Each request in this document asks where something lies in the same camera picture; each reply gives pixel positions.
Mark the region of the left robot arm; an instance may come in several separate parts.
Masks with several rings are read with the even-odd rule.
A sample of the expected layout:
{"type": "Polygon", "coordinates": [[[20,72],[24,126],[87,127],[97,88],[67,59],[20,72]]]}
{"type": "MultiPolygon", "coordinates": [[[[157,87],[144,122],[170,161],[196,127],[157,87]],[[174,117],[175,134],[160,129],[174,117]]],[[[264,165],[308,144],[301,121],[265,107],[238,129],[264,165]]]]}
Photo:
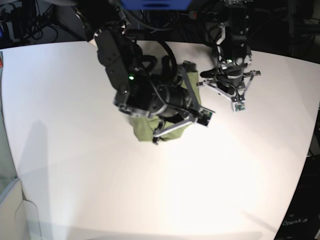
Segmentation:
{"type": "Polygon", "coordinates": [[[221,9],[215,16],[219,33],[214,40],[213,69],[203,71],[199,83],[213,89],[231,102],[234,112],[246,109],[245,95],[259,70],[246,71],[252,63],[248,45],[250,17],[246,0],[221,0],[221,9]]]}

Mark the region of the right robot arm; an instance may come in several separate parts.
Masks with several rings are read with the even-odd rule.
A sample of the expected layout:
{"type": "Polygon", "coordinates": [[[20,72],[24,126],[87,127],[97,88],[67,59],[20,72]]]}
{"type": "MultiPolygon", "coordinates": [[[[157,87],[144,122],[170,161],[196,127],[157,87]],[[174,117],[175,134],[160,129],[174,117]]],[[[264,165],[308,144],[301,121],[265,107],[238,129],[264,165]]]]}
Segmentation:
{"type": "Polygon", "coordinates": [[[191,124],[207,126],[212,112],[201,105],[195,63],[178,64],[169,45],[158,59],[143,53],[135,40],[139,30],[126,29],[129,12],[115,0],[55,0],[73,8],[87,41],[94,41],[97,58],[116,94],[113,104],[128,115],[135,137],[158,144],[182,136],[191,124]]]}

